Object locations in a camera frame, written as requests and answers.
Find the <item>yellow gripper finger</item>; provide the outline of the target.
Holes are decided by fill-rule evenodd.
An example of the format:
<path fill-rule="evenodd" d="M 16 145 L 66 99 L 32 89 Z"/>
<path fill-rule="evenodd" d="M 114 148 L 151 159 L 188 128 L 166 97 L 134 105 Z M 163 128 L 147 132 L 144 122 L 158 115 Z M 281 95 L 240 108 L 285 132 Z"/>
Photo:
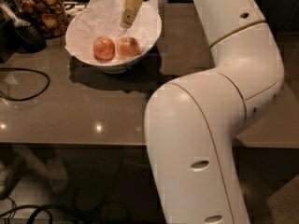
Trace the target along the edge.
<path fill-rule="evenodd" d="M 124 29 L 130 28 L 137 16 L 144 0 L 122 0 L 120 26 Z"/>

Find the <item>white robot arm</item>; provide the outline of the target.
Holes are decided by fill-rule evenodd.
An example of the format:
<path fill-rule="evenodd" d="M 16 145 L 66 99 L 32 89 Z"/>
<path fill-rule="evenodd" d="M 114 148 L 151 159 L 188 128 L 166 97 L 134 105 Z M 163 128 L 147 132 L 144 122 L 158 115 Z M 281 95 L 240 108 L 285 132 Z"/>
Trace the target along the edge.
<path fill-rule="evenodd" d="M 283 62 L 254 0 L 193 2 L 215 66 L 152 94 L 149 163 L 167 224 L 250 224 L 232 143 L 273 104 Z"/>

